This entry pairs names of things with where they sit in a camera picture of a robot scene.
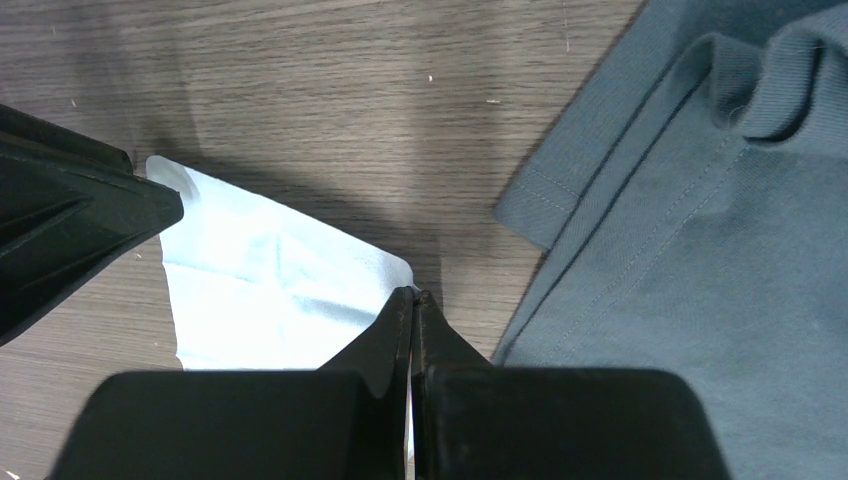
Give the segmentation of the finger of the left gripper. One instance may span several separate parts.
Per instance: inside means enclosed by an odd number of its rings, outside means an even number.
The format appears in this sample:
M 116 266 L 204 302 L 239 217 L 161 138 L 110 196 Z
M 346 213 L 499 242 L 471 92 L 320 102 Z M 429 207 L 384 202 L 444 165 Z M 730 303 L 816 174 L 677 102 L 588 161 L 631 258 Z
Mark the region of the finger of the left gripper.
M 1 342 L 183 215 L 123 150 L 3 106 Z

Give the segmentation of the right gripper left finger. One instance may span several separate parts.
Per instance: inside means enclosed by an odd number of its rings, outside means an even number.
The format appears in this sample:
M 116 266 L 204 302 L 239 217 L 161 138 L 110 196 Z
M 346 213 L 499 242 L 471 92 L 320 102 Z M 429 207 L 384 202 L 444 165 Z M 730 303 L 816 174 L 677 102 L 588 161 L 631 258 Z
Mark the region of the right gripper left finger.
M 315 370 L 130 371 L 79 414 L 54 479 L 402 479 L 414 292 Z

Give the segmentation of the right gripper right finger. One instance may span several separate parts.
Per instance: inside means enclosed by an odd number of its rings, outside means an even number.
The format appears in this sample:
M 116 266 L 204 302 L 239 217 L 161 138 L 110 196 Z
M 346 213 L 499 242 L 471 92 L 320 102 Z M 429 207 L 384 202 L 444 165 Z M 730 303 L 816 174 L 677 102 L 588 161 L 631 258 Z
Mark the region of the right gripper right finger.
M 412 311 L 419 479 L 725 479 L 704 408 L 655 369 L 498 367 L 429 292 Z

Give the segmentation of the light blue cleaning cloth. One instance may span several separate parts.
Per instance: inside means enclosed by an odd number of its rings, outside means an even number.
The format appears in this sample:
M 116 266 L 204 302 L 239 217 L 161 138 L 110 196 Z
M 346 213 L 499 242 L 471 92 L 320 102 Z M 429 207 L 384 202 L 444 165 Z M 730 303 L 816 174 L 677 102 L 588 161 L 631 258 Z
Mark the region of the light blue cleaning cloth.
M 184 210 L 160 235 L 182 371 L 318 369 L 413 290 L 406 261 L 292 208 L 161 156 L 146 174 Z

